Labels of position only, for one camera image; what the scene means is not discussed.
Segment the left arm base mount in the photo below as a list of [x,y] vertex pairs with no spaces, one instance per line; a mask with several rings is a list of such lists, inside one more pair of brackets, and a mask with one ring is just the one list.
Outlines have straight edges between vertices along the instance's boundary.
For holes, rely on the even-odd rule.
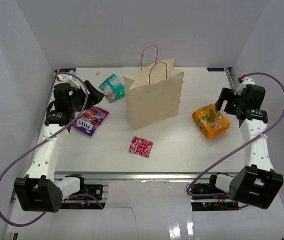
[[67,175],[67,178],[80,180],[79,190],[63,200],[61,209],[69,210],[97,210],[105,207],[102,184],[88,184],[80,174]]

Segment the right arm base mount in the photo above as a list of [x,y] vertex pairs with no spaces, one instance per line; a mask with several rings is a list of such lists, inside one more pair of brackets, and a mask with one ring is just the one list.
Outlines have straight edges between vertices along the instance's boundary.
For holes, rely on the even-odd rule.
[[228,187],[234,175],[222,172],[201,172],[186,187],[186,193],[195,202],[196,211],[238,211],[239,203],[229,197]]

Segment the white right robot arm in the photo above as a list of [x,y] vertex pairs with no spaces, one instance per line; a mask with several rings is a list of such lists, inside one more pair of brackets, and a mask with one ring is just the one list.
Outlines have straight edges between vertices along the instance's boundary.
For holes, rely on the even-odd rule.
[[283,185],[283,176],[274,171],[268,154],[264,134],[268,118],[266,111],[260,109],[264,96],[265,89],[253,84],[221,91],[216,110],[226,103],[224,111],[238,119],[244,142],[252,143],[245,147],[245,166],[236,176],[211,175],[207,192],[215,200],[227,193],[230,200],[267,209]]

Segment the orange gummy snack bag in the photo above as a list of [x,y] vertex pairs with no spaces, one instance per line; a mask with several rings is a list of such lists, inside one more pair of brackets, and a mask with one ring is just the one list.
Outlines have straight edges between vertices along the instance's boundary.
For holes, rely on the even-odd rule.
[[209,104],[194,111],[192,119],[202,134],[208,139],[230,128],[229,120],[215,109],[215,104]]

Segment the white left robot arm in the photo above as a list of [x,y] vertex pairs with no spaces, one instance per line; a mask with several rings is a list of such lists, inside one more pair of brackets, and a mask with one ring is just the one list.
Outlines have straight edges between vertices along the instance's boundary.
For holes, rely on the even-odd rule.
[[104,95],[86,80],[85,88],[68,80],[54,87],[54,100],[49,103],[44,122],[45,143],[23,178],[14,182],[14,190],[24,211],[56,213],[69,196],[81,200],[87,195],[84,178],[71,174],[54,181],[55,168],[62,144],[69,135],[69,123],[81,109],[98,104]]

